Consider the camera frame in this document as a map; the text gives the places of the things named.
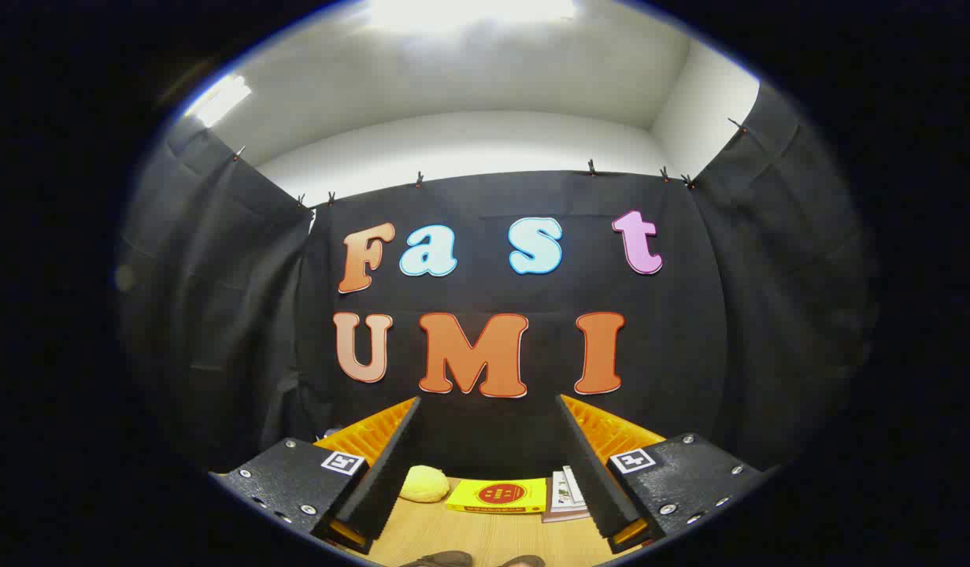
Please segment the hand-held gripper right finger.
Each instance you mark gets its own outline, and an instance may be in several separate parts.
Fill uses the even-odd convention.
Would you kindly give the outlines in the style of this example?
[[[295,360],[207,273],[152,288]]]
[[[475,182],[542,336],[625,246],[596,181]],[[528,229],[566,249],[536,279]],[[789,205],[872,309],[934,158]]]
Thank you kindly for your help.
[[[772,474],[703,435],[665,438],[567,395],[556,406],[572,475],[614,554],[693,531]]]

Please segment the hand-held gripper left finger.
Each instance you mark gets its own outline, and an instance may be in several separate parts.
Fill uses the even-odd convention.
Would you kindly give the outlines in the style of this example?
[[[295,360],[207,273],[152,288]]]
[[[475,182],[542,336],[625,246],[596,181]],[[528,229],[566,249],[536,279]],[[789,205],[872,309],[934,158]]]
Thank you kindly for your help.
[[[316,442],[284,438],[216,481],[298,534],[366,555],[413,466],[420,405],[413,396]]]

